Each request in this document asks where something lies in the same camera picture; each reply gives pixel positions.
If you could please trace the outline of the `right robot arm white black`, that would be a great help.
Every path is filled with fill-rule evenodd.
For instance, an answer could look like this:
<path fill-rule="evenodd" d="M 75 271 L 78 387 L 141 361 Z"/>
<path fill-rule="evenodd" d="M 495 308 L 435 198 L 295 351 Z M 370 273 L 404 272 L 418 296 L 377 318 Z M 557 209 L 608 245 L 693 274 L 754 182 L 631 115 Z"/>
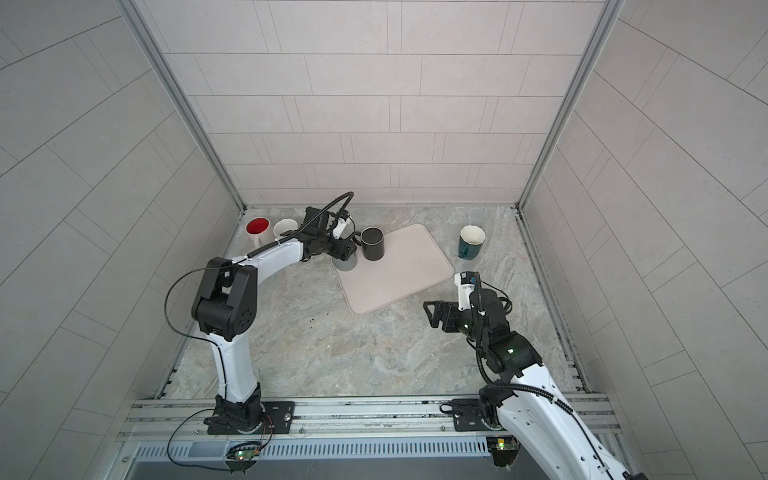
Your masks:
<path fill-rule="evenodd" d="M 508 432 L 550 479 L 644 479 L 608 452 L 563 397 L 539 353 L 511 329 L 511 301 L 482 293 L 472 293 L 465 305 L 423 304 L 431 327 L 466 336 L 485 381 L 475 405 L 451 404 L 450 412 L 477 413 L 488 428 Z"/>

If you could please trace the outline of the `grey mug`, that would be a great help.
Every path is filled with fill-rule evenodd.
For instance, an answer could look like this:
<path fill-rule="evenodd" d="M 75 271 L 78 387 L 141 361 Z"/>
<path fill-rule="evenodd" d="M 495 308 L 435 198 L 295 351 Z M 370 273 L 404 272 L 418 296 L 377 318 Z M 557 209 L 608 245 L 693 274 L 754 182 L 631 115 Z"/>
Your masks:
<path fill-rule="evenodd" d="M 353 270 L 358 263 L 357 254 L 353 252 L 346 260 L 335 259 L 334 265 L 337 270 L 346 272 Z"/>

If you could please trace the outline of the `pink mug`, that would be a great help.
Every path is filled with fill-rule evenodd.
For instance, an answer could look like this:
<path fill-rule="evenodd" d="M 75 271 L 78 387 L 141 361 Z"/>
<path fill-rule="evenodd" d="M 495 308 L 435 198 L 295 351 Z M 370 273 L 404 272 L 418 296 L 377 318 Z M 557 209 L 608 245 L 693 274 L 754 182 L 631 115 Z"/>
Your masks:
<path fill-rule="evenodd" d="M 290 218 L 282 219 L 273 226 L 273 235 L 276 239 L 281 239 L 290 235 L 299 228 L 299 223 Z"/>

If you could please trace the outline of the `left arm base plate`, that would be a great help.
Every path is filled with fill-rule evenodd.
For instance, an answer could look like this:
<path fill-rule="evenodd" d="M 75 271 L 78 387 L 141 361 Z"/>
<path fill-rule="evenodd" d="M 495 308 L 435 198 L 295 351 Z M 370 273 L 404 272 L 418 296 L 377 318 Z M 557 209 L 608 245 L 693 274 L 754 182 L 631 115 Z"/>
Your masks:
<path fill-rule="evenodd" d="M 204 424 L 209 435 L 288 434 L 295 407 L 291 401 L 266 401 L 257 410 L 255 403 L 240 407 L 223 401 L 217 403 Z"/>

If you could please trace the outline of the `dark green mug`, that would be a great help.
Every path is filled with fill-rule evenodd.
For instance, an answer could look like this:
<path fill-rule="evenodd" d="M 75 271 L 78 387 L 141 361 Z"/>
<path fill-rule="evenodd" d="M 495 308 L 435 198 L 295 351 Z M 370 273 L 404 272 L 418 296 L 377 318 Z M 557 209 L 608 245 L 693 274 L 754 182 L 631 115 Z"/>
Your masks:
<path fill-rule="evenodd" d="M 458 257 L 464 260 L 475 259 L 486 240 L 484 230 L 476 225 L 466 225 L 460 231 Z"/>

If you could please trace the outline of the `white mug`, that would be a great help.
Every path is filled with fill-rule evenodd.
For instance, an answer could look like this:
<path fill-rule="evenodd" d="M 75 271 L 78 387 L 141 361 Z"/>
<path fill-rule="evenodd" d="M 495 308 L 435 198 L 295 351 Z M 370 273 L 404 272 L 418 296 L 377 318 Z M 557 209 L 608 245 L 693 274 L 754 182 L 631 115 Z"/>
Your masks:
<path fill-rule="evenodd" d="M 263 247 L 274 241 L 272 224 L 269 219 L 257 217 L 246 225 L 246 232 L 255 248 Z"/>

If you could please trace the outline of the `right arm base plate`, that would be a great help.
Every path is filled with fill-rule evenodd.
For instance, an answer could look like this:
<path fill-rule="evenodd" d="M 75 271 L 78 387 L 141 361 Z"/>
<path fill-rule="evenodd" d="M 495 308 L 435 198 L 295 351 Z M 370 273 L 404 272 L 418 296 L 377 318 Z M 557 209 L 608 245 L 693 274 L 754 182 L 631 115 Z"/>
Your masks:
<path fill-rule="evenodd" d="M 442 403 L 439 407 L 442 414 L 453 420 L 457 432 L 491 432 L 503 431 L 504 428 L 494 420 L 488 420 L 483 415 L 480 401 L 477 398 L 454 398 Z"/>

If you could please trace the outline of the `black mug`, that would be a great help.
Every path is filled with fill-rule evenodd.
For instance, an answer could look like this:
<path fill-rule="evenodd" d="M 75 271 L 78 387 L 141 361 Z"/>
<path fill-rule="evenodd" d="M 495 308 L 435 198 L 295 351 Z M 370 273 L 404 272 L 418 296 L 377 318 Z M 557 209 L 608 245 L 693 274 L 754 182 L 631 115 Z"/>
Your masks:
<path fill-rule="evenodd" d="M 356 232 L 355 243 L 362 248 L 362 254 L 368 261 L 381 260 L 385 255 L 384 233 L 378 227 L 367 227 Z"/>

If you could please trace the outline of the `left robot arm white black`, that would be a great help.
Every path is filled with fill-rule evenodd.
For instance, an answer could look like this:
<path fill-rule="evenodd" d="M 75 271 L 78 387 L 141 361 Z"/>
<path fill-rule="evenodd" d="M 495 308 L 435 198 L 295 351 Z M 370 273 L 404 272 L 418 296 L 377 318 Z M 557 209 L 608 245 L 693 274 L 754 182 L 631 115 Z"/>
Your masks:
<path fill-rule="evenodd" d="M 309 207 L 303 223 L 273 242 L 238 258 L 215 257 L 205 268 L 191 308 L 205 340 L 212 344 L 219 391 L 211 417 L 211 435 L 250 434 L 265 427 L 267 413 L 254 373 L 248 331 L 257 314 L 259 285 L 284 268 L 327 254 L 342 261 L 356 251 L 344 208 Z"/>

